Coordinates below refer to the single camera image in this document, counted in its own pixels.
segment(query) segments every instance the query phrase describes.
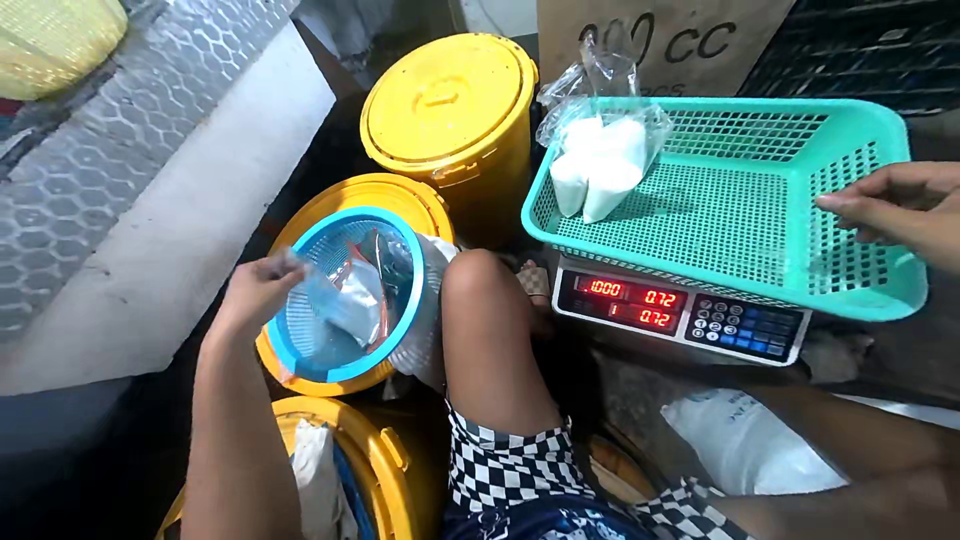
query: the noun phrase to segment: scale keypad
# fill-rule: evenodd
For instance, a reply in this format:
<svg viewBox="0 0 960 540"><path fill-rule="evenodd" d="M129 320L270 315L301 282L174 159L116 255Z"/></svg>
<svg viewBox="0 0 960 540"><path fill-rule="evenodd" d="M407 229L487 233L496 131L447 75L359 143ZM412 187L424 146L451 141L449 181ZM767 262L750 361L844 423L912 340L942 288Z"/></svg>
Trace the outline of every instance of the scale keypad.
<svg viewBox="0 0 960 540"><path fill-rule="evenodd" d="M745 355L786 362L804 315L729 298L698 294L686 339Z"/></svg>

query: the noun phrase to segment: display number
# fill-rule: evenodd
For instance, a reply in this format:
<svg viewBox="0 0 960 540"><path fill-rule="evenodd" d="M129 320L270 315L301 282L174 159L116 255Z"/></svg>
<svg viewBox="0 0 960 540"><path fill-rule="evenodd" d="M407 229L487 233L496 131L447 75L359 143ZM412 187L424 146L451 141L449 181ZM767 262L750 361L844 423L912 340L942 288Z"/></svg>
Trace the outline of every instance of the display number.
<svg viewBox="0 0 960 540"><path fill-rule="evenodd" d="M643 298L643 301L654 306L673 307L673 303L677 301L677 295L651 290L647 291L647 295Z"/></svg>
<svg viewBox="0 0 960 540"><path fill-rule="evenodd" d="M662 328L670 326L670 321L673 320L673 315L669 313L661 313L655 309L640 309L632 306L623 307L620 304L612 304L610 306L610 316L636 319L643 324L655 325Z"/></svg>
<svg viewBox="0 0 960 540"><path fill-rule="evenodd" d="M590 292L607 296L620 296L620 289L622 288L623 285L620 283L603 282L601 280L593 280L593 283L590 284Z"/></svg>

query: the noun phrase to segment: knee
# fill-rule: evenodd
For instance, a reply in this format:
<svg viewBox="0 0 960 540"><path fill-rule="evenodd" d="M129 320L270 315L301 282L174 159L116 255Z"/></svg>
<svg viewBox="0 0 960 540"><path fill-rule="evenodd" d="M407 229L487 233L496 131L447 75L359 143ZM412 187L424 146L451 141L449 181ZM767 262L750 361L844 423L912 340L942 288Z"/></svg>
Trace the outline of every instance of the knee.
<svg viewBox="0 0 960 540"><path fill-rule="evenodd" d="M446 298L490 294L502 280L506 267L487 250L469 250L458 254L444 272Z"/></svg>

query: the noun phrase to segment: digital scale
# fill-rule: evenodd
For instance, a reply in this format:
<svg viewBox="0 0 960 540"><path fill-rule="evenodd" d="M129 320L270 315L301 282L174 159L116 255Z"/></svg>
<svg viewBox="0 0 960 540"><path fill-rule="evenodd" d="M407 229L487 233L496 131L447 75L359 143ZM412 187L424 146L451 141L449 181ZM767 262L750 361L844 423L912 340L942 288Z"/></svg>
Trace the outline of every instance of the digital scale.
<svg viewBox="0 0 960 540"><path fill-rule="evenodd" d="M778 367L797 360L812 314L566 256L557 268L553 308L562 315Z"/></svg>

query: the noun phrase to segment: red led display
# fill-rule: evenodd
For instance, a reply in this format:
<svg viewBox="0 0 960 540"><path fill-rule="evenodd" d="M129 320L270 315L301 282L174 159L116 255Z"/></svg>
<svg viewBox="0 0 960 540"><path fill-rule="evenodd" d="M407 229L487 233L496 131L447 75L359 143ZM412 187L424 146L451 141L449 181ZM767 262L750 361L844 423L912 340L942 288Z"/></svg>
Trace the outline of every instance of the red led display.
<svg viewBox="0 0 960 540"><path fill-rule="evenodd" d="M643 294L642 302L644 304L648 306L667 307L670 309L677 306L677 300L680 298L677 296L677 293L660 291L655 289L646 289L645 291L642 292L642 294ZM633 300L634 296L635 296L634 294L631 294L630 299Z"/></svg>
<svg viewBox="0 0 960 540"><path fill-rule="evenodd" d="M574 285L574 288L580 292L601 294L603 296L609 296L610 298L623 298L624 292L626 292L628 287L619 282L579 277L577 278L577 283Z"/></svg>
<svg viewBox="0 0 960 540"><path fill-rule="evenodd" d="M627 319L640 325L671 330L676 327L680 319L679 315L673 313L664 313L655 307L635 306L633 304L620 304L613 302L610 304L610 317Z"/></svg>

